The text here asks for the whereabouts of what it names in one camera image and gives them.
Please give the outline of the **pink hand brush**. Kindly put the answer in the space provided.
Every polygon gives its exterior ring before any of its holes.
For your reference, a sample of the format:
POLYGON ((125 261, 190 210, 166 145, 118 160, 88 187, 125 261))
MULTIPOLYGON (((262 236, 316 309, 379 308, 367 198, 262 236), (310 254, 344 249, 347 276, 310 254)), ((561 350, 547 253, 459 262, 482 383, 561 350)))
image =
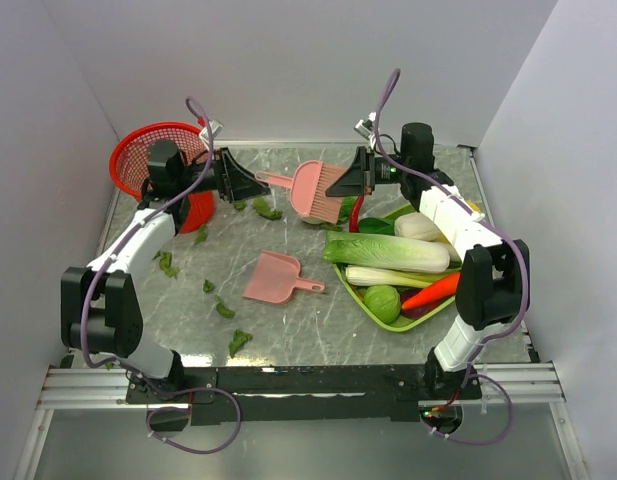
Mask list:
POLYGON ((255 178, 269 185, 290 190, 290 203, 301 216, 309 216, 336 224, 342 197, 327 197, 326 189, 346 169, 319 160, 303 162, 292 177, 257 171, 255 178))

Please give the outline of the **pink dustpan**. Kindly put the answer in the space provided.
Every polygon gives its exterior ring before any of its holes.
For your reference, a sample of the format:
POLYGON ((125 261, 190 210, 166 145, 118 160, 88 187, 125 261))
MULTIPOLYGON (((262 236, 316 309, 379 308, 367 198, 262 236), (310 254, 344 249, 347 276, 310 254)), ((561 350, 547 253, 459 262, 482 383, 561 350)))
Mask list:
POLYGON ((291 299, 295 290, 323 293, 325 284, 303 278, 297 258, 262 250, 242 296, 271 304, 284 304, 291 299))

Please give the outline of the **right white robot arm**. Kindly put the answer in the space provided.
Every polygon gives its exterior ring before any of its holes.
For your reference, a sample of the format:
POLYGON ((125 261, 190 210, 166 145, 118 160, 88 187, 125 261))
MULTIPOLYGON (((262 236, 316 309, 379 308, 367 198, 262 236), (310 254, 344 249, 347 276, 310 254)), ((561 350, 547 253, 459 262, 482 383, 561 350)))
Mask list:
POLYGON ((378 184, 397 184, 402 195, 430 219, 458 253, 462 269, 455 295, 457 316, 430 351, 423 382, 434 399, 464 387, 487 343, 510 335, 529 307, 529 249, 498 232, 463 199, 435 166, 431 126, 412 122, 401 129, 399 151, 386 153, 379 121, 362 120, 356 131, 369 142, 325 191, 328 197, 368 196, 378 184))

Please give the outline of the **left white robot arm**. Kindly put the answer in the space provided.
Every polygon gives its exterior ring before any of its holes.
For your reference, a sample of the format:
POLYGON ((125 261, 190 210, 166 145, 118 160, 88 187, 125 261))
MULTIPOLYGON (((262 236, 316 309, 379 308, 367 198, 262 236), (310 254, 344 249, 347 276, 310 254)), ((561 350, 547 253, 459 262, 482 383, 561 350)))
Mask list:
POLYGON ((160 139, 147 154, 148 174, 131 223, 98 258, 61 277, 61 338, 81 351, 89 367, 117 364, 160 400, 172 402, 186 387, 181 357, 144 334, 134 279, 180 232, 190 194, 215 191, 234 203, 266 196, 270 189, 227 148, 207 146, 187 157, 175 141, 160 139))

